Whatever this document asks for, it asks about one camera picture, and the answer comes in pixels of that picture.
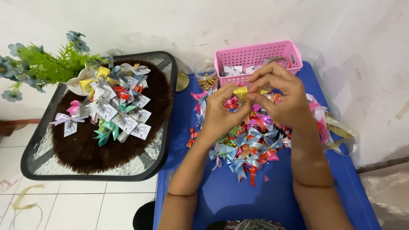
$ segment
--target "glass table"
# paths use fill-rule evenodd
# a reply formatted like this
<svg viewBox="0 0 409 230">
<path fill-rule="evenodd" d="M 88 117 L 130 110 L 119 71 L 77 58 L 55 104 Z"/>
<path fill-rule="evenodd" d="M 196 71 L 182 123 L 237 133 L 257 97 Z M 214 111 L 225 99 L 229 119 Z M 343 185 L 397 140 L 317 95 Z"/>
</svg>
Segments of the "glass table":
<svg viewBox="0 0 409 230">
<path fill-rule="evenodd" d="M 114 60 L 135 58 L 154 63 L 161 69 L 173 90 L 176 89 L 178 66 L 174 57 L 162 51 L 115 56 Z M 60 85 L 55 91 L 45 113 L 37 126 L 21 158 L 21 171 L 31 180 L 103 180 L 103 181 L 142 181 L 155 175 L 165 163 L 170 145 L 170 122 L 165 121 L 156 134 L 156 138 L 144 153 L 135 157 L 124 166 L 94 174 L 78 174 L 70 168 L 58 164 L 53 152 L 52 125 L 53 114 L 61 98 L 68 92 L 66 85 Z"/>
</svg>

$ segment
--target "hand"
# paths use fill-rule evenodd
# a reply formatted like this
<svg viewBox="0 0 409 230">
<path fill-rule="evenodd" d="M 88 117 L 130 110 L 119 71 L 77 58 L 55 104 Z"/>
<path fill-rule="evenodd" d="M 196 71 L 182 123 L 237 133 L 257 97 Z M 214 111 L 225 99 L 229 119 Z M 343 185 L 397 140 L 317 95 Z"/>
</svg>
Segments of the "hand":
<svg viewBox="0 0 409 230">
<path fill-rule="evenodd" d="M 252 110 L 253 105 L 250 101 L 245 102 L 235 113 L 225 108 L 226 101 L 233 96 L 233 90 L 237 88 L 237 85 L 227 84 L 207 99 L 206 115 L 199 135 L 205 135 L 207 140 L 212 141 L 212 144 L 222 135 L 230 132 Z"/>
<path fill-rule="evenodd" d="M 263 107 L 277 122 L 293 129 L 316 127 L 302 81 L 277 62 L 258 69 L 248 82 L 253 85 L 248 90 L 247 99 Z M 279 89 L 284 94 L 280 103 L 273 103 L 265 96 L 254 93 L 267 85 Z"/>
</svg>

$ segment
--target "gold glitter bow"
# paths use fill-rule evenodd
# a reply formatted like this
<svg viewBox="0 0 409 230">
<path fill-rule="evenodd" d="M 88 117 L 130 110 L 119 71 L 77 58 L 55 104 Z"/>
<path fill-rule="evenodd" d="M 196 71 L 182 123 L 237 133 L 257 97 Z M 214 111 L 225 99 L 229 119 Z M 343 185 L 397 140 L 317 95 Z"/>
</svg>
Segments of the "gold glitter bow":
<svg viewBox="0 0 409 230">
<path fill-rule="evenodd" d="M 88 90 L 88 97 L 91 98 L 94 95 L 94 89 L 90 85 L 92 82 L 96 81 L 98 78 L 102 77 L 105 79 L 106 82 L 112 87 L 115 84 L 118 84 L 118 82 L 110 77 L 108 77 L 109 73 L 111 73 L 111 70 L 105 67 L 100 66 L 98 68 L 97 72 L 97 78 L 96 79 L 90 79 L 90 80 L 82 80 L 79 81 L 79 84 L 81 86 L 81 89 L 83 91 Z"/>
<path fill-rule="evenodd" d="M 233 90 L 233 93 L 236 97 L 240 98 L 242 101 L 246 101 L 246 96 L 248 94 L 247 90 L 248 90 L 247 86 L 243 86 L 243 87 Z M 270 90 L 266 90 L 266 89 L 259 90 L 260 94 L 266 94 L 268 92 L 270 92 Z"/>
</svg>

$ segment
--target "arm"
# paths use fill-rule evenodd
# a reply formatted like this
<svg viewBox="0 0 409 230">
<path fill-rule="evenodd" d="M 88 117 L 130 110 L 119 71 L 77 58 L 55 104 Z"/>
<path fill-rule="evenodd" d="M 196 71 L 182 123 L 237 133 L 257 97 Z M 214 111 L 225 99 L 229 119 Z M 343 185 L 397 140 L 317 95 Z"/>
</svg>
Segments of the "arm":
<svg viewBox="0 0 409 230">
<path fill-rule="evenodd" d="M 273 62 L 257 70 L 249 82 L 254 84 L 247 98 L 261 105 L 276 121 L 292 128 L 293 190 L 307 228 L 353 229 L 333 186 L 329 164 L 301 80 Z M 284 94 L 280 103 L 275 104 L 260 94 L 252 93 L 267 85 Z"/>
<path fill-rule="evenodd" d="M 187 152 L 169 183 L 162 208 L 159 230 L 191 229 L 196 209 L 197 190 L 203 177 L 211 146 L 250 113 L 250 102 L 236 113 L 224 108 L 238 86 L 228 84 L 207 99 L 206 117 L 202 130 Z"/>
</svg>

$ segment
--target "green plastic plant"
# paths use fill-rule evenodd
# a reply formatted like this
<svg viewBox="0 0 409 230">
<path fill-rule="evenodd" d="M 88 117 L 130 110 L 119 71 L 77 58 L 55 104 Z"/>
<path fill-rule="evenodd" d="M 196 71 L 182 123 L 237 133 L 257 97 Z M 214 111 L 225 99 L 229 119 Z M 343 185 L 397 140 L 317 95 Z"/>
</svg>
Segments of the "green plastic plant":
<svg viewBox="0 0 409 230">
<path fill-rule="evenodd" d="M 9 45 L 10 54 L 18 57 L 15 60 L 9 56 L 0 56 L 0 78 L 4 77 L 15 84 L 6 90 L 2 98 L 15 102 L 22 100 L 20 86 L 27 83 L 39 92 L 45 92 L 43 87 L 51 84 L 60 84 L 78 76 L 85 65 L 94 65 L 97 61 L 102 63 L 105 59 L 89 54 L 87 43 L 81 40 L 84 34 L 69 31 L 68 43 L 61 46 L 58 55 L 44 51 L 43 46 L 24 46 L 16 43 Z"/>
</svg>

